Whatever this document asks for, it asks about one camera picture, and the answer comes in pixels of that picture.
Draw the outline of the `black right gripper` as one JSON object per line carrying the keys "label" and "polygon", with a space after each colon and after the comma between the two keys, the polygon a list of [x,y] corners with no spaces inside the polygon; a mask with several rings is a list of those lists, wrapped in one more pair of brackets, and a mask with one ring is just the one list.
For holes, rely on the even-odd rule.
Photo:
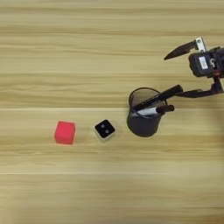
{"label": "black right gripper", "polygon": [[224,93],[223,87],[219,86],[221,79],[224,79],[224,47],[218,46],[208,51],[203,38],[196,38],[194,41],[178,46],[168,53],[164,57],[164,60],[187,54],[195,48],[198,52],[194,54],[194,75],[198,78],[211,78],[214,84],[209,90],[203,91],[201,89],[195,89],[179,93],[178,96],[200,98]]}

